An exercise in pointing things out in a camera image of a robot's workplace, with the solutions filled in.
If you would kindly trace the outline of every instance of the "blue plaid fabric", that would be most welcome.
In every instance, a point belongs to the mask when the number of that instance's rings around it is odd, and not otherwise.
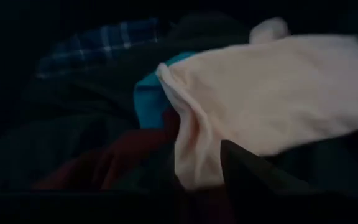
[[[40,59],[37,78],[52,78],[90,72],[112,60],[132,46],[158,42],[161,25],[158,19],[120,22],[83,34],[75,34],[55,44],[50,53]]]

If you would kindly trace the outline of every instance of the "pile of clothes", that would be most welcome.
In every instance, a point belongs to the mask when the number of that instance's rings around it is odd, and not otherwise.
[[[0,137],[0,218],[358,209],[358,37],[290,28],[210,12],[56,44]]]

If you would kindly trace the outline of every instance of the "white cloth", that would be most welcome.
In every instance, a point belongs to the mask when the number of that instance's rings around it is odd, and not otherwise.
[[[358,39],[290,36],[194,55],[157,75],[181,118],[175,173],[223,183],[220,142],[258,156],[358,129]]]

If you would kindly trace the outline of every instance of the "teal fabric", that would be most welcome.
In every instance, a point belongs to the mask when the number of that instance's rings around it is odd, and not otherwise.
[[[195,52],[181,53],[165,62],[165,64],[170,66],[194,54]],[[134,103],[142,129],[163,128],[162,113],[170,107],[171,104],[162,89],[155,71],[136,83]]]

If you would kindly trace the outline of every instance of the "red fabric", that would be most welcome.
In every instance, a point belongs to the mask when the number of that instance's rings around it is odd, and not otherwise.
[[[33,185],[42,190],[101,190],[146,159],[150,152],[175,140],[180,124],[175,110],[163,114],[164,129],[131,130],[104,150],[82,153]]]

